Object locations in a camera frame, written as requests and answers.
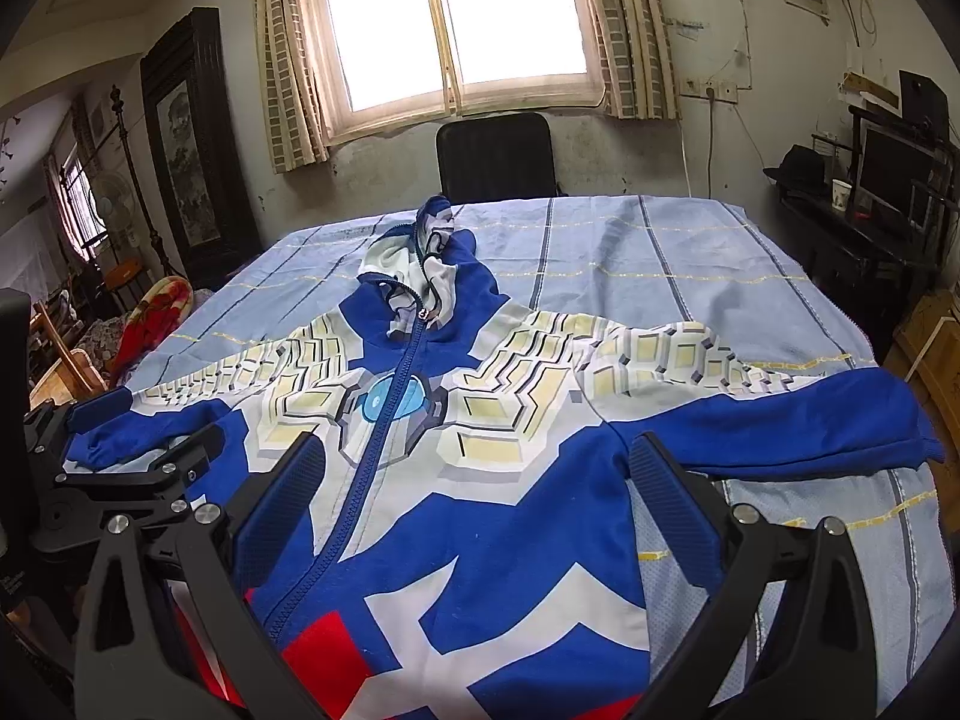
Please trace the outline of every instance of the small window in background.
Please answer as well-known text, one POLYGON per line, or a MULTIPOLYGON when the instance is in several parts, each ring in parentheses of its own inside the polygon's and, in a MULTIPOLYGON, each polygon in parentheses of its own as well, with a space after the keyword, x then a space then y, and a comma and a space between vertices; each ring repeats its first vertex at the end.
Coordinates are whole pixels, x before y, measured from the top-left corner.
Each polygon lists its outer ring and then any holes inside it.
POLYGON ((597 105, 587 0, 313 0, 333 143, 445 113, 597 105))
POLYGON ((90 250, 86 245, 106 233, 107 228, 97 214, 93 192, 90 191, 90 184, 86 180, 86 173, 80 165, 76 149, 64 165, 64 174, 67 185, 66 201, 71 212, 71 218, 67 220, 70 228, 68 231, 72 237, 75 237, 74 244, 80 250, 83 259, 88 260, 90 250))

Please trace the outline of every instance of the bolt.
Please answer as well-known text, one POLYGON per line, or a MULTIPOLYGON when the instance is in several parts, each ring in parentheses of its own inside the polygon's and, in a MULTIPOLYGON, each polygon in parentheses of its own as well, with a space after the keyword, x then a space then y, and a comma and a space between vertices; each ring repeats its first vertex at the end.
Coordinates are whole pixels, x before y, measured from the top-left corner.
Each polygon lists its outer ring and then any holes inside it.
POLYGON ((130 519, 126 514, 115 514, 114 517, 110 518, 110 522, 107 522, 107 531, 111 533, 123 533, 130 526, 130 519))
POLYGON ((755 525, 760 522, 760 512, 749 503, 738 503, 733 507, 733 519, 741 525, 755 525))
POLYGON ((193 512, 194 519, 196 519, 200 525, 209 525, 211 522, 215 522, 219 516, 220 507, 215 503, 205 503, 203 506, 198 506, 197 510, 193 512))
POLYGON ((831 536, 843 536, 847 532, 847 527, 839 517, 827 517, 824 519, 824 530, 831 536))

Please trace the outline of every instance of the zipper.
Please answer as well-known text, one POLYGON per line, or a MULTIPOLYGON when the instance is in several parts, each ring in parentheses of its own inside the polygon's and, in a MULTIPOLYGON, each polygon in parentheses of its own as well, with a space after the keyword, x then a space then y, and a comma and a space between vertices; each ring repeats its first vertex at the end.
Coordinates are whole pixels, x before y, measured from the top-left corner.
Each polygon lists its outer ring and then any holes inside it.
MULTIPOLYGON (((394 284, 404 289, 406 285, 400 281, 384 279, 385 284, 394 284)), ((387 391, 387 399, 383 410, 376 418, 373 425, 373 433, 364 449, 363 457, 357 466, 356 473, 353 474, 353 480, 350 482, 350 489, 347 492, 347 500, 344 501, 340 509, 339 517, 326 540, 323 549, 317 557, 314 557, 313 565, 299 581, 287 591, 286 595, 278 605, 270 612, 265 621, 264 628, 270 639, 277 644, 283 634, 283 630, 290 620, 290 617, 296 611, 304 598, 309 594, 313 586, 320 581, 320 577, 325 574, 331 565, 334 565, 344 554, 353 531, 356 528, 360 512, 363 511, 363 504, 370 494, 370 488, 373 485, 373 476, 376 475, 376 469, 380 465, 380 455, 383 453, 383 445, 387 440, 387 432, 390 430, 390 424, 394 421, 397 409, 400 408, 400 400, 407 391, 407 385, 410 382, 410 375, 413 368, 414 357, 419 349, 424 330, 426 329, 427 312, 419 299, 419 295, 411 292, 416 300, 416 319, 414 320, 413 332, 410 335, 410 341, 403 352, 403 357, 394 370, 394 379, 390 382, 390 389, 387 391)))

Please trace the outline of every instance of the white cup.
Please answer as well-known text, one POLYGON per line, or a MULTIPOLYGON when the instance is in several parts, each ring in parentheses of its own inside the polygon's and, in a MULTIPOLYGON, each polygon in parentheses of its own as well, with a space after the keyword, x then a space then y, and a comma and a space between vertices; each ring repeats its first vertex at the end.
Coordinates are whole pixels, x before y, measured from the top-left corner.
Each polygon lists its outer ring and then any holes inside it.
POLYGON ((847 203, 850 202, 850 192, 853 187, 846 181, 839 178, 833 180, 833 208, 837 211, 846 211, 847 203))

